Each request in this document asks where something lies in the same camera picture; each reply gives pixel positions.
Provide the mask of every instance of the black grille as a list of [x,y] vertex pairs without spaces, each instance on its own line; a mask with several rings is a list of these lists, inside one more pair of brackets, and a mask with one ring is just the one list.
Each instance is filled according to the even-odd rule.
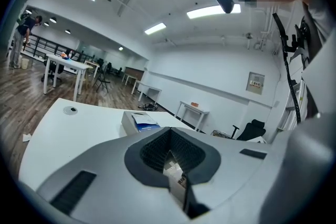
[[50,202],[52,206],[69,215],[80,198],[93,182],[95,174],[81,171],[68,185]]

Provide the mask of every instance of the white desk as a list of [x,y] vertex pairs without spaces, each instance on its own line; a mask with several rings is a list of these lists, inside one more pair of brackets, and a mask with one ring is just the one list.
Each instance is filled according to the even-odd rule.
[[[155,101],[155,104],[156,104],[157,101],[158,101],[159,98],[160,98],[160,94],[161,94],[162,90],[161,90],[161,89],[158,89],[158,88],[155,88],[155,87],[152,87],[152,86],[149,86],[149,85],[146,85],[146,84],[142,83],[141,81],[137,80],[137,81],[134,83],[133,90],[132,90],[132,93],[131,93],[131,94],[134,93],[135,85],[136,85],[137,83],[138,83],[139,85],[143,85],[143,86],[145,86],[145,87],[147,87],[147,88],[149,88],[149,89],[153,89],[153,90],[156,90],[156,91],[159,92],[159,94],[157,95],[157,99],[156,99],[156,101]],[[140,102],[140,100],[141,100],[141,98],[142,98],[142,94],[143,94],[143,90],[142,90],[141,93],[140,93],[138,102]]]
[[132,76],[132,75],[124,74],[124,76],[122,77],[122,81],[121,81],[121,82],[124,81],[125,76],[127,76],[125,85],[127,85],[127,82],[128,82],[128,79],[129,79],[129,78],[138,80],[138,78],[136,78],[136,77],[134,77],[134,76]]
[[49,67],[50,67],[50,61],[54,61],[57,63],[56,65],[56,70],[55,70],[55,77],[54,77],[54,88],[56,87],[57,83],[57,75],[58,75],[58,68],[59,65],[63,65],[65,67],[73,68],[77,70],[77,79],[76,79],[76,84],[75,84],[75,90],[74,90],[74,95],[73,95],[73,100],[76,101],[77,98],[77,93],[81,94],[82,91],[82,85],[83,85],[83,79],[85,76],[85,72],[88,68],[92,68],[91,66],[88,66],[84,63],[81,62],[75,62],[72,61],[71,59],[65,60],[62,57],[53,55],[53,54],[47,54],[48,56],[48,61],[46,65],[46,71],[44,73],[44,85],[43,85],[43,93],[47,94],[47,83],[48,83],[48,73],[49,73]]
[[97,64],[96,62],[90,62],[90,61],[88,61],[88,60],[85,60],[85,64],[86,64],[86,65],[91,65],[91,66],[95,66],[95,67],[96,67],[96,69],[95,69],[95,71],[94,71],[94,75],[93,75],[93,78],[95,78],[95,77],[96,77],[96,74],[97,74],[97,71],[98,71],[98,68],[99,68],[99,64]]
[[195,106],[193,106],[193,105],[191,105],[191,104],[188,104],[188,103],[186,103],[186,102],[180,101],[180,106],[179,106],[179,109],[177,110],[177,113],[175,114],[175,118],[177,117],[177,114],[178,114],[178,112],[180,111],[182,105],[185,107],[185,110],[184,110],[184,112],[183,112],[183,115],[182,115],[180,121],[183,120],[183,117],[184,117],[185,112],[186,112],[187,110],[196,112],[196,113],[198,113],[198,114],[201,115],[201,116],[199,117],[198,123],[197,123],[197,125],[196,125],[196,127],[195,127],[195,131],[198,131],[198,132],[199,132],[200,130],[197,130],[197,129],[198,129],[198,127],[200,126],[200,123],[201,123],[201,121],[202,121],[204,115],[209,114],[209,111],[205,111],[205,110],[200,109],[200,108],[197,108],[197,107],[195,107]]
[[[67,106],[73,106],[78,113],[65,114]],[[36,191],[52,173],[89,148],[126,136],[121,125],[124,111],[59,98],[44,115],[28,143],[19,180]],[[146,113],[161,127],[191,130],[167,112]]]

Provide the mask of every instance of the black cable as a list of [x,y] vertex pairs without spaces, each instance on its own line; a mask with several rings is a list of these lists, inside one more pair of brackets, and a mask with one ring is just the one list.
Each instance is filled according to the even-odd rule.
[[300,115],[300,108],[299,108],[299,104],[298,104],[298,100],[296,98],[295,92],[294,92],[294,88],[293,88],[293,84],[292,84],[292,80],[289,74],[289,67],[288,67],[288,62],[287,62],[287,53],[285,52],[284,47],[282,46],[282,53],[283,53],[283,60],[285,62],[285,67],[286,67],[286,72],[287,72],[287,80],[288,80],[288,85],[289,85],[289,89],[290,89],[290,93],[292,95],[293,101],[294,101],[294,107],[295,107],[295,113],[296,113],[296,120],[297,120],[297,124],[299,124],[301,122],[301,115]]

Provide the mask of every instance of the paper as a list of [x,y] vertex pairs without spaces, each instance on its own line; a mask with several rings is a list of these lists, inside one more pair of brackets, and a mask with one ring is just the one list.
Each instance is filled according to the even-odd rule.
[[142,115],[142,114],[133,113],[132,117],[134,118],[134,120],[135,120],[135,122],[137,124],[152,124],[152,125],[156,125],[157,124],[157,122],[154,121],[148,115]]
[[31,134],[23,134],[23,142],[28,142],[31,139]]

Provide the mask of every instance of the box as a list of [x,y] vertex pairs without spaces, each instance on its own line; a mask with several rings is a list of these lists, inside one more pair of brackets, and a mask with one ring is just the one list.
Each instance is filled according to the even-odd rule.
[[125,111],[121,119],[121,124],[125,129],[126,135],[132,135],[132,134],[139,133],[138,128],[136,127],[134,118],[132,117],[133,113],[148,115],[146,112],[142,112],[142,111],[136,111],[136,112]]

